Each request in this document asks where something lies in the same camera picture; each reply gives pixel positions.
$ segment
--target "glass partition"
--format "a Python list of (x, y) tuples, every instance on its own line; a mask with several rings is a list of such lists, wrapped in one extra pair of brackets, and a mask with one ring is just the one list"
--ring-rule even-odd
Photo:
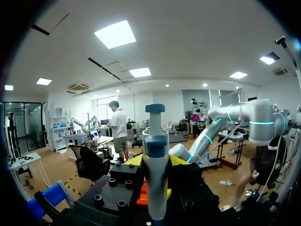
[[(42, 133), (41, 103), (5, 102), (1, 106), (4, 111), (4, 140), (8, 150), (24, 154), (46, 146)], [(16, 127), (16, 133), (8, 130), (11, 120)]]

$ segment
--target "person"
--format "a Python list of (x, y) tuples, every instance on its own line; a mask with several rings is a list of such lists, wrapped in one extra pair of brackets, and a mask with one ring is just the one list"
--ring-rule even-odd
[(119, 154), (120, 161), (124, 162), (124, 158), (128, 160), (127, 149), (127, 116), (122, 108), (119, 108), (118, 101), (111, 101), (109, 107), (114, 112), (111, 123), (108, 127), (112, 129), (114, 138), (114, 147), (116, 153)]
[[(268, 146), (257, 146), (255, 155), (250, 159), (250, 172), (242, 176), (238, 183), (237, 190), (235, 192), (232, 207), (238, 205), (240, 197), (245, 191), (245, 187), (247, 184), (260, 184), (264, 185), (274, 166), (275, 157), (277, 153), (277, 146), (279, 142), (280, 136), (277, 136), (272, 139)], [(274, 172), (269, 180), (269, 182), (274, 181), (279, 176), (280, 164), (282, 164), (283, 158), (285, 156), (285, 147), (286, 142), (283, 137), (281, 137), (277, 164), (274, 168)]]

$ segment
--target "workbench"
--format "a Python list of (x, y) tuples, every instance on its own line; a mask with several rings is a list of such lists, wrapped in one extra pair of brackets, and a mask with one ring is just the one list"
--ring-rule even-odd
[[(218, 136), (219, 137), (222, 137), (222, 138), (225, 138), (228, 134), (228, 131), (227, 130), (224, 130), (222, 132), (219, 132), (218, 133)], [(241, 158), (241, 153), (242, 153), (242, 150), (243, 150), (243, 142), (248, 140), (248, 138), (244, 137), (244, 134), (243, 133), (239, 133), (237, 135), (233, 135), (231, 134), (229, 137), (228, 137), (229, 140), (232, 140), (234, 142), (237, 142), (237, 153), (236, 153), (236, 161), (235, 163), (232, 163), (230, 161), (227, 161), (225, 160), (225, 156), (222, 155), (222, 150), (223, 150), (223, 143), (222, 142), (219, 146), (218, 146), (218, 150), (217, 150), (217, 160), (219, 160), (221, 162), (221, 164), (224, 164), (234, 170), (237, 169), (237, 167), (242, 163), (240, 161), (240, 158)]]
[(25, 198), (26, 201), (29, 201), (31, 199), (31, 197), (24, 190), (24, 186), (22, 185), (19, 175), (18, 175), (18, 170), (21, 167), (28, 166), (29, 164), (34, 163), (34, 162), (37, 162), (39, 171), (43, 177), (43, 180), (44, 180), (46, 186), (51, 187), (50, 181), (46, 175), (46, 172), (45, 172), (44, 167), (41, 162), (41, 156), (39, 156), (39, 154), (36, 152), (16, 158), (16, 161), (8, 166), (8, 168), (12, 172), (13, 179), (14, 179), (20, 193), (22, 194), (22, 196)]

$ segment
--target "yellow black tape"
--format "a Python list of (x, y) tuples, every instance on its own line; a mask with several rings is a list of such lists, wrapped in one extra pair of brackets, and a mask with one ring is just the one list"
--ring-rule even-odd
[(69, 180), (67, 180), (64, 184), (68, 183), (69, 181), (73, 180), (75, 177), (77, 177), (77, 175), (75, 175), (74, 177), (70, 178)]
[(64, 185), (69, 188), (70, 190), (72, 190), (73, 192), (77, 193), (79, 196), (83, 196), (80, 192), (76, 191), (74, 188), (70, 187), (69, 185), (67, 185), (67, 183), (71, 180), (73, 180), (75, 177), (77, 177), (77, 175), (75, 175), (74, 177), (70, 178), (69, 180), (67, 180)]
[(73, 192), (77, 193), (79, 196), (83, 196), (80, 192), (76, 191), (74, 188), (70, 187), (69, 185), (65, 184), (65, 186), (70, 190), (72, 190)]

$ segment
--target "ceiling light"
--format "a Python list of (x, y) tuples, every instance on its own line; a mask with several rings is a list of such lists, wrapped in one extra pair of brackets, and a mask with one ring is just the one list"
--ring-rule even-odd
[(52, 82), (52, 80), (39, 78), (39, 80), (37, 81), (37, 84), (38, 84), (38, 85), (47, 86), (47, 85), (49, 85), (49, 83), (51, 83), (51, 82)]
[(135, 77), (145, 77), (145, 76), (151, 76), (150, 70), (148, 67), (146, 68), (140, 68), (140, 69), (135, 69), (135, 70), (130, 70), (130, 73)]
[(108, 49), (136, 42), (127, 20), (107, 26), (94, 34)]
[(260, 60), (265, 62), (267, 65), (271, 65), (276, 62), (274, 59), (266, 57), (266, 56), (263, 56), (262, 58), (260, 58)]
[(10, 91), (14, 90), (14, 86), (10, 86), (10, 85), (5, 85), (4, 88), (5, 90), (10, 90)]
[(247, 76), (248, 74), (246, 73), (242, 73), (242, 72), (235, 72), (234, 74), (230, 75), (230, 78), (234, 78), (234, 79), (241, 79), (245, 76)]

